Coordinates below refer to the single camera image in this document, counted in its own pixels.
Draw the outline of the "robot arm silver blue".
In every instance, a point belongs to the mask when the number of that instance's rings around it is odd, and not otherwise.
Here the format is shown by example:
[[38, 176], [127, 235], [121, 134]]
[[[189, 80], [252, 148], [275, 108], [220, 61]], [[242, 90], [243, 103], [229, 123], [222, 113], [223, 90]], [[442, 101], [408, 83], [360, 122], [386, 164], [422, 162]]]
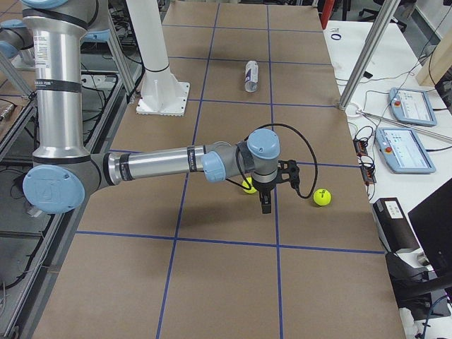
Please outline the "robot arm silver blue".
[[151, 153], [92, 154], [83, 143], [81, 41], [105, 30], [106, 1], [24, 1], [23, 24], [32, 31], [40, 144], [23, 180], [28, 202], [49, 213], [79, 207], [107, 186], [146, 177], [202, 172], [210, 182], [250, 174], [262, 211], [280, 173], [277, 134], [259, 128], [236, 145], [217, 142]]

